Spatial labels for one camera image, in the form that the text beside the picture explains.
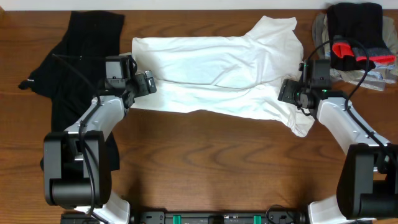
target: red and black fabric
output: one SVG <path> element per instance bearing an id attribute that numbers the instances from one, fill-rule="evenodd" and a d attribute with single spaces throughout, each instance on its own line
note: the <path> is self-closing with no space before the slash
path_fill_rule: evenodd
<path id="1" fill-rule="evenodd" d="M 396 56 L 382 39 L 382 7 L 375 3 L 339 3 L 327 10 L 329 39 L 349 37 L 357 40 L 368 50 L 370 66 L 375 63 L 388 64 Z M 331 67 L 342 70 L 365 69 L 365 52 L 347 41 L 330 44 Z"/>
<path id="2" fill-rule="evenodd" d="M 62 41 L 50 51 L 41 65 L 19 85 L 52 100 L 52 131 L 64 131 L 90 107 L 94 93 L 52 54 L 106 57 L 119 55 L 124 16 L 105 11 L 72 12 Z M 66 59 L 94 85 L 106 77 L 105 62 Z M 118 170 L 119 151 L 112 133 L 106 140 L 111 170 Z"/>

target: red cloth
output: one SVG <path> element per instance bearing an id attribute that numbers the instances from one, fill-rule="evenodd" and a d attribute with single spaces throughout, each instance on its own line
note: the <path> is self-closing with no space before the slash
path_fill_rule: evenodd
<path id="1" fill-rule="evenodd" d="M 332 50 L 339 58 L 343 58 L 345 56 L 354 57 L 354 52 L 351 49 L 351 46 L 347 43 L 342 43 L 342 42 L 335 43 L 332 46 Z M 396 56 L 395 55 L 370 56 L 369 59 L 376 63 L 388 64 L 388 63 L 394 63 L 396 61 Z M 365 56 L 356 57 L 355 60 L 357 62 L 360 60 L 366 60 L 366 57 Z"/>

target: pile of clothes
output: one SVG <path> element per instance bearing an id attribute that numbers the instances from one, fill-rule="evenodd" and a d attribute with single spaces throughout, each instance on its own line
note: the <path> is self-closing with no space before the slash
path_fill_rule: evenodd
<path id="1" fill-rule="evenodd" d="M 382 15 L 382 7 L 374 3 L 339 3 L 320 13 L 312 27 L 315 46 L 328 40 L 337 40 L 318 49 L 320 59 L 331 60 L 330 75 L 335 81 L 358 84 L 364 75 L 366 56 L 361 43 L 370 56 L 370 72 L 362 86 L 384 90 L 386 83 L 397 81 L 398 38 L 394 20 Z"/>

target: green connector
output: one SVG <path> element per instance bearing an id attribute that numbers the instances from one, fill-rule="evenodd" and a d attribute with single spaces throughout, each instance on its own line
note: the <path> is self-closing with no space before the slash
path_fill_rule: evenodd
<path id="1" fill-rule="evenodd" d="M 261 216 L 260 215 L 255 215 L 253 217 L 254 223 L 253 224 L 261 224 Z"/>
<path id="2" fill-rule="evenodd" d="M 181 224 L 181 215 L 173 216 L 173 224 Z"/>

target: gray cloth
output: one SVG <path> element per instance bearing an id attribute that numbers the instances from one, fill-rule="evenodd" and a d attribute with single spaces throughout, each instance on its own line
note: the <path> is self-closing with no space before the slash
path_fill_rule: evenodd
<path id="1" fill-rule="evenodd" d="M 312 24 L 312 39 L 315 44 L 315 48 L 323 43 L 322 41 L 322 31 L 323 31 L 323 20 L 325 19 L 325 14 L 319 13 Z M 317 50 L 319 59 L 325 59 L 325 51 L 323 47 Z"/>
<path id="2" fill-rule="evenodd" d="M 328 33 L 328 18 L 326 15 L 320 13 L 315 19 L 312 27 L 312 35 L 314 40 L 314 45 L 317 47 L 325 41 L 329 40 Z M 385 41 L 389 50 L 396 54 L 398 53 L 398 38 L 397 31 L 394 25 L 394 20 L 390 17 L 383 17 L 383 28 L 382 28 L 382 38 Z M 328 44 L 323 46 L 323 50 L 317 51 L 319 58 L 330 58 L 330 46 Z M 332 79 L 344 80 L 353 84 L 357 84 L 362 78 L 364 71 L 348 71 L 342 72 L 339 70 L 331 69 L 330 71 Z M 398 75 L 397 62 L 392 64 L 392 66 L 386 67 L 385 65 L 378 66 L 378 69 L 371 70 L 365 82 L 363 82 L 363 87 L 383 90 L 385 83 L 396 83 Z"/>

